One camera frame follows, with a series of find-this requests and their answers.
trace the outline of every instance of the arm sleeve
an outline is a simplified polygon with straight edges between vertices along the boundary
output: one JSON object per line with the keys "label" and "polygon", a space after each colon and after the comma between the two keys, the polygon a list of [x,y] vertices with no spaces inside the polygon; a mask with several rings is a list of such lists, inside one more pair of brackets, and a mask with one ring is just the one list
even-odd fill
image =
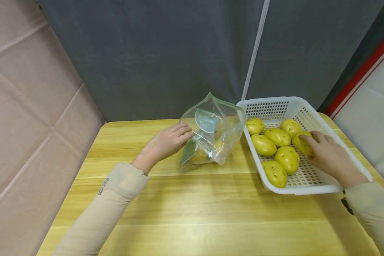
{"label": "arm sleeve", "polygon": [[91,204],[54,251],[54,256],[98,255],[124,210],[146,186],[149,177],[130,164],[117,164]]}
{"label": "arm sleeve", "polygon": [[346,189],[346,199],[384,256],[384,189],[376,182],[360,184]]}

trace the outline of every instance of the right hand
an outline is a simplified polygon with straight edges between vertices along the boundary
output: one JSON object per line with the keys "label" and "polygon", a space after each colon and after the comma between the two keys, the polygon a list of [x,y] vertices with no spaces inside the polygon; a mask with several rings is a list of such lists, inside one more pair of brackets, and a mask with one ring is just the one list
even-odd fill
{"label": "right hand", "polygon": [[333,176],[344,188],[350,188],[369,180],[353,164],[347,151],[334,142],[333,138],[316,130],[310,132],[312,137],[300,135],[313,150],[314,157],[308,161],[323,172]]}

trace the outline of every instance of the basket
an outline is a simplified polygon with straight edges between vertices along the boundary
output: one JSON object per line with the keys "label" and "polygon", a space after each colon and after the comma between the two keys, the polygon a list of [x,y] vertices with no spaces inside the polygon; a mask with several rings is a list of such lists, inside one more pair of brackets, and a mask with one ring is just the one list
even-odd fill
{"label": "basket", "polygon": [[[248,119],[260,118],[265,123],[265,129],[272,127],[280,127],[280,124],[285,119],[294,119],[303,130],[318,130],[326,135],[331,136],[334,141],[346,149],[351,160],[360,169],[360,171],[370,180],[373,177],[361,162],[351,153],[345,143],[335,134],[324,119],[317,111],[304,99],[299,97],[271,97],[252,100],[243,100],[238,102],[239,107],[246,111]],[[256,153],[248,130],[244,129],[244,135],[248,141],[250,151],[255,160],[257,170],[262,179],[263,186],[277,194],[325,194],[333,193],[342,190],[340,184],[330,175],[322,172],[316,167],[310,165],[307,161],[307,156],[300,153],[299,170],[294,175],[287,176],[287,185],[284,188],[273,186],[266,177],[263,170],[262,161],[273,160],[273,157],[259,156]]]}

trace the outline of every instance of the plastic bag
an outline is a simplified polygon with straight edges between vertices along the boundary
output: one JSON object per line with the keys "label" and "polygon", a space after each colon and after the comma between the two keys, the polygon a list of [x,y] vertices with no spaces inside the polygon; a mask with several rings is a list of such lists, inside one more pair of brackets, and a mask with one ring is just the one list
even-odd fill
{"label": "plastic bag", "polygon": [[183,150],[180,169],[196,169],[208,162],[225,164],[240,140],[246,121],[242,108],[219,100],[209,92],[179,120],[195,133]]}

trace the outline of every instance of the wooden table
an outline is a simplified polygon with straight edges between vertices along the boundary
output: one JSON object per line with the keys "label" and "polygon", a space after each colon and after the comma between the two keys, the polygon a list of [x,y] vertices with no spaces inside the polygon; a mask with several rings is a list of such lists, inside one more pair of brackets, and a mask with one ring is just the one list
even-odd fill
{"label": "wooden table", "polygon": [[[334,122],[322,115],[384,187],[384,180]],[[110,122],[92,145],[38,255],[51,255],[117,162],[130,162],[178,120]],[[180,173],[181,152],[160,162],[100,255],[379,255],[343,194],[283,196],[266,191],[246,139],[224,166]]]}

